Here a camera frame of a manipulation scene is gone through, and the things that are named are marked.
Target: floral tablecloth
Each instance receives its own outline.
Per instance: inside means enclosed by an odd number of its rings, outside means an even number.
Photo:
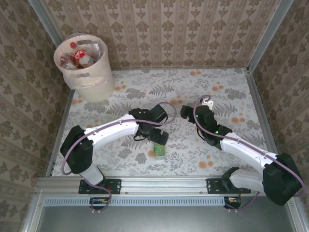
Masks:
[[[98,126],[133,108],[151,109],[168,101],[176,106],[178,114],[173,123],[161,128],[169,133],[164,159],[154,157],[152,142],[135,142],[133,136],[108,143],[95,152],[93,162],[106,176],[222,175],[232,166],[251,170],[239,158],[202,141],[196,126],[180,117],[183,105],[193,106],[204,94],[214,100],[218,123],[266,148],[243,69],[113,71],[113,76],[115,91],[108,100],[88,103],[75,92],[62,142],[73,126]],[[172,107],[162,106],[172,114]],[[59,152],[52,175],[62,175],[62,161]]]

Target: wall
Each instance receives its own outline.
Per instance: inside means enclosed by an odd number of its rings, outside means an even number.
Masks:
[[[23,0],[0,1],[0,231],[22,226],[44,176],[68,89],[55,47]]]
[[[309,1],[293,2],[253,75],[278,150],[309,187]],[[309,213],[309,191],[302,201]]]
[[[62,39],[101,37],[112,68],[245,67],[279,0],[44,0]]]

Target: green object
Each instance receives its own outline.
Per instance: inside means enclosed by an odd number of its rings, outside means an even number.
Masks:
[[[154,156],[155,157],[165,156],[165,146],[154,143]]]

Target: bottle cap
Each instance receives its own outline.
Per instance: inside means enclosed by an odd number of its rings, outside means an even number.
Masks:
[[[70,46],[71,46],[71,48],[76,48],[77,47],[76,43],[74,43],[74,42],[70,43]]]

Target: white bucket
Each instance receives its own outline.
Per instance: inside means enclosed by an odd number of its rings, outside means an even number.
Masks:
[[[104,48],[102,57],[85,69],[67,70],[60,66],[60,57],[72,53],[70,43],[75,42],[86,51],[91,50],[90,42],[99,42]],[[102,39],[93,35],[79,35],[62,42],[54,53],[54,62],[63,73],[65,82],[71,89],[77,90],[87,102],[101,102],[108,99],[114,91],[114,79],[108,60],[107,45]]]

